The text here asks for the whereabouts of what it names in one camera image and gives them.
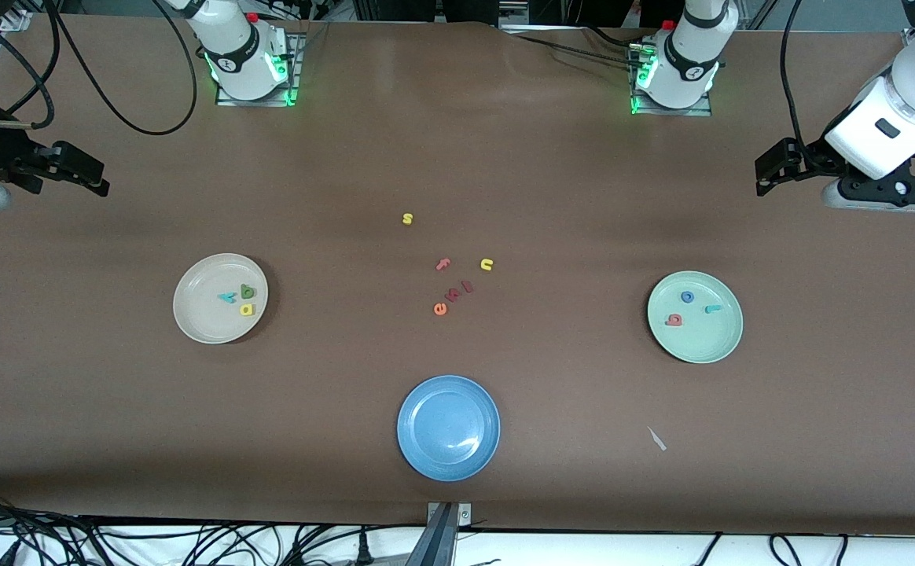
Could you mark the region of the light green round plate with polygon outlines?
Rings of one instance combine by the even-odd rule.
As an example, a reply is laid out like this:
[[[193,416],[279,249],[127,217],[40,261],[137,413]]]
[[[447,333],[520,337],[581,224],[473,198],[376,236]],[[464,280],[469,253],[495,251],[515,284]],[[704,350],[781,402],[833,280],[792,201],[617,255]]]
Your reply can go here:
[[[692,303],[680,300],[685,290],[694,293]],[[721,311],[705,313],[710,304],[721,304]],[[687,363],[719,362],[737,348],[744,335],[744,312],[737,295],[723,281],[699,271],[678,271],[659,280],[649,293],[645,312],[660,347]],[[670,313],[680,313],[684,325],[665,326]]]

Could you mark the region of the beige round plate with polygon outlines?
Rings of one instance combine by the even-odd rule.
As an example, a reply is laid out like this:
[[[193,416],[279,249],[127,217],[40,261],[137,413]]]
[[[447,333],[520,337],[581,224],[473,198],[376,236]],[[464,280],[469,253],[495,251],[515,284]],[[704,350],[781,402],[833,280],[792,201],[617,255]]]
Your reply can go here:
[[[253,300],[241,299],[241,284],[256,289]],[[219,293],[235,292],[238,301],[228,304]],[[176,286],[171,310],[178,328],[200,344],[233,343],[246,336],[263,318],[270,298],[266,272],[246,255],[220,253],[209,255],[189,268]],[[239,305],[256,305],[254,318],[242,318]]]

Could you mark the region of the blue round plate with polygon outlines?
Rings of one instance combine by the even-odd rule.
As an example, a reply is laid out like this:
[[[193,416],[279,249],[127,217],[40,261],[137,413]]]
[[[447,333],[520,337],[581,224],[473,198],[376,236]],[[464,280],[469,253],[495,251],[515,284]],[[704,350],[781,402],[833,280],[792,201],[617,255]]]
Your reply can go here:
[[[498,450],[502,422],[492,395],[468,377],[439,375],[418,384],[398,413],[398,447],[430,480],[454,483],[482,472]]]

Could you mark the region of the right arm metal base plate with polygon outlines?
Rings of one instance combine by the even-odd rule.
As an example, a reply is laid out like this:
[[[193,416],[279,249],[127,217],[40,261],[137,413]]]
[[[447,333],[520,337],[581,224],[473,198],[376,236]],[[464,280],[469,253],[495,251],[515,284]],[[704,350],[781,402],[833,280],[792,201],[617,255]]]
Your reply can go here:
[[[204,50],[216,83],[217,106],[295,106],[307,36],[286,33],[266,21],[245,21],[242,46],[228,53]]]

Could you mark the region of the grey metal bracket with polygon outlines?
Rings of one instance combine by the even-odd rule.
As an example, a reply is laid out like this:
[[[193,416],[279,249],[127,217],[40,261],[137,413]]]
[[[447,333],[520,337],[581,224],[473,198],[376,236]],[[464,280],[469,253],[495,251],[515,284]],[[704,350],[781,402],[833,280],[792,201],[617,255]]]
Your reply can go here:
[[[530,0],[498,0],[498,29],[519,32],[529,28]]]

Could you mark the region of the aluminium frame post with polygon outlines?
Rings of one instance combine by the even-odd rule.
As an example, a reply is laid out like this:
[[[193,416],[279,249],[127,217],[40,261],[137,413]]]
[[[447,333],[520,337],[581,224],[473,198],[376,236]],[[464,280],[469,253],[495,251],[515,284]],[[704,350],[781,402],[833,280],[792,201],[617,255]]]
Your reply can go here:
[[[471,502],[429,502],[428,524],[405,566],[453,566],[458,533],[471,519]]]

